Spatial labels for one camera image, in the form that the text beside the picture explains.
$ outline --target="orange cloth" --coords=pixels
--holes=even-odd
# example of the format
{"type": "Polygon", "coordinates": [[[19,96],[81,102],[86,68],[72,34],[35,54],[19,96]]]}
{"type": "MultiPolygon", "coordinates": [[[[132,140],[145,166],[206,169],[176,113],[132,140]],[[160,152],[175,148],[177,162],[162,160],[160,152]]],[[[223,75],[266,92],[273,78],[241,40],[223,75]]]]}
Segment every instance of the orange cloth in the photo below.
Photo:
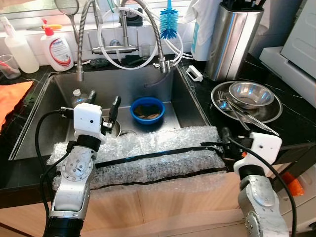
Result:
{"type": "Polygon", "coordinates": [[[5,123],[5,116],[14,109],[32,84],[31,81],[14,85],[0,85],[0,131],[5,123]]]}

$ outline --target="white bottle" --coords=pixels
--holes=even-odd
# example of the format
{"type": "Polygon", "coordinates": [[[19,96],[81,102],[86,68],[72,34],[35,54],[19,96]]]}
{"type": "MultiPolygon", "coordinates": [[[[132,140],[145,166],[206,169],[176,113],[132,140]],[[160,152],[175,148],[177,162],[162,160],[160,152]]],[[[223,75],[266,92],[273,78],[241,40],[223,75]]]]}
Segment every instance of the white bottle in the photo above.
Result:
{"type": "Polygon", "coordinates": [[[40,65],[25,37],[16,33],[14,27],[9,23],[5,16],[0,17],[0,20],[8,35],[4,42],[21,70],[25,73],[36,72],[40,68],[40,65]]]}
{"type": "Polygon", "coordinates": [[[74,66],[73,57],[66,39],[54,34],[51,27],[45,28],[45,35],[40,38],[46,59],[57,72],[66,71],[74,66]]]}
{"type": "Polygon", "coordinates": [[[76,89],[73,91],[73,98],[71,98],[71,104],[74,107],[78,104],[82,104],[84,102],[87,102],[88,100],[88,95],[87,94],[82,94],[80,89],[76,89]]]}

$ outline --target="black countertop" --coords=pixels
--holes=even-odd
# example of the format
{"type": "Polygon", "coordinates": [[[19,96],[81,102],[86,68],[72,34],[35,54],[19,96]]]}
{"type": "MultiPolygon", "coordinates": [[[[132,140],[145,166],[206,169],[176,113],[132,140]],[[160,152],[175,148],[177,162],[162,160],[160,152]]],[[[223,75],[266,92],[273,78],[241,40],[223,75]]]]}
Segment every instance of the black countertop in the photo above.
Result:
{"type": "MultiPolygon", "coordinates": [[[[189,63],[188,60],[181,63],[180,70],[184,72],[189,63]]],[[[202,71],[204,64],[195,63],[196,68],[202,71]]],[[[93,70],[85,65],[85,71],[93,70]]],[[[39,195],[39,177],[41,175],[40,164],[36,158],[9,161],[8,158],[14,147],[26,119],[38,97],[44,82],[53,72],[50,66],[41,66],[34,74],[22,74],[16,80],[6,80],[0,75],[0,85],[14,84],[33,80],[33,86],[23,100],[15,107],[14,111],[7,115],[6,124],[0,136],[0,208],[26,205],[41,202],[39,195]]],[[[275,93],[283,104],[283,113],[275,121],[268,123],[272,129],[280,134],[283,140],[282,148],[290,149],[297,146],[310,146],[316,140],[316,109],[305,99],[298,95],[280,78],[271,74],[259,61],[248,55],[239,80],[251,80],[267,86],[275,93]]],[[[233,135],[248,135],[238,121],[235,121],[220,111],[211,102],[212,89],[220,82],[203,80],[193,82],[187,79],[188,84],[196,95],[210,123],[220,130],[223,126],[231,129],[233,135]]],[[[261,131],[250,125],[252,131],[261,131]]]]}

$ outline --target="stainless steel sink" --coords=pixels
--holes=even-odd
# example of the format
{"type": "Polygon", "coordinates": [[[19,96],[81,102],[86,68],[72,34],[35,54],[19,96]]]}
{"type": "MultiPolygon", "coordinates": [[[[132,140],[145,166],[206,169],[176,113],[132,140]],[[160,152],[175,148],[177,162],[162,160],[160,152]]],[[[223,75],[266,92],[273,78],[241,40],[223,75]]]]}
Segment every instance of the stainless steel sink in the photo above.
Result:
{"type": "MultiPolygon", "coordinates": [[[[11,153],[9,159],[36,157],[35,129],[45,113],[61,106],[71,107],[73,90],[83,93],[95,90],[96,105],[103,108],[107,116],[115,96],[121,96],[118,121],[121,129],[137,134],[171,130],[181,127],[209,125],[195,96],[190,91],[184,76],[178,69],[161,74],[153,67],[138,70],[106,70],[86,72],[83,82],[76,81],[76,74],[57,74],[47,79],[33,111],[11,153]],[[163,119],[152,125],[136,122],[130,114],[130,105],[139,97],[154,96],[164,102],[163,119]]],[[[60,115],[51,115],[43,122],[39,133],[39,147],[43,156],[50,155],[57,142],[74,139],[73,122],[60,115]]]]}

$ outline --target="white tile wall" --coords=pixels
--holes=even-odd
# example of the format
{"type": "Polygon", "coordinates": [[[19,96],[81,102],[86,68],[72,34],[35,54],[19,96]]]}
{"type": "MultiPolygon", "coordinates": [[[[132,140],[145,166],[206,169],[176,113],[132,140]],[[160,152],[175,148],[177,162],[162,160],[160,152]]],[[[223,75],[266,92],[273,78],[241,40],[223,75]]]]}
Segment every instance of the white tile wall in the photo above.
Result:
{"type": "MultiPolygon", "coordinates": [[[[63,34],[63,36],[66,38],[69,44],[69,47],[71,49],[71,52],[73,54],[74,60],[76,61],[77,60],[77,44],[76,44],[75,37],[71,29],[72,28],[64,27],[63,32],[59,34],[63,34]]],[[[83,60],[103,57],[103,55],[92,54],[90,50],[87,32],[89,32],[92,46],[97,47],[99,44],[97,40],[96,29],[91,30],[91,26],[89,25],[86,27],[86,29],[87,30],[85,30],[85,34],[83,37],[83,51],[82,51],[83,60]]],[[[129,43],[132,45],[137,45],[137,34],[136,34],[137,30],[138,30],[139,45],[141,45],[142,43],[149,43],[151,45],[151,52],[152,52],[156,43],[156,39],[155,39],[155,35],[154,35],[154,31],[152,27],[151,26],[128,27],[127,33],[128,33],[129,43]]],[[[178,25],[178,33],[182,37],[185,52],[189,52],[191,49],[193,30],[194,30],[194,23],[180,23],[178,25]]],[[[40,45],[40,38],[43,36],[43,32],[38,31],[38,33],[34,33],[34,31],[20,31],[20,33],[27,34],[26,39],[31,49],[33,50],[33,53],[37,57],[39,63],[41,65],[48,65],[48,62],[44,56],[43,50],[40,45]]],[[[118,39],[122,43],[122,29],[121,27],[118,26],[117,23],[107,24],[107,28],[102,30],[102,35],[104,37],[106,45],[110,45],[110,41],[113,39],[118,39]]],[[[4,43],[4,38],[5,38],[5,34],[0,33],[0,55],[10,53],[4,43]]],[[[177,39],[173,39],[171,41],[175,44],[177,48],[180,49],[180,43],[177,39]]],[[[162,49],[163,49],[164,54],[173,53],[169,49],[169,47],[165,44],[164,41],[162,41],[162,49]]],[[[110,57],[113,59],[116,59],[117,55],[111,54],[110,57]]]]}

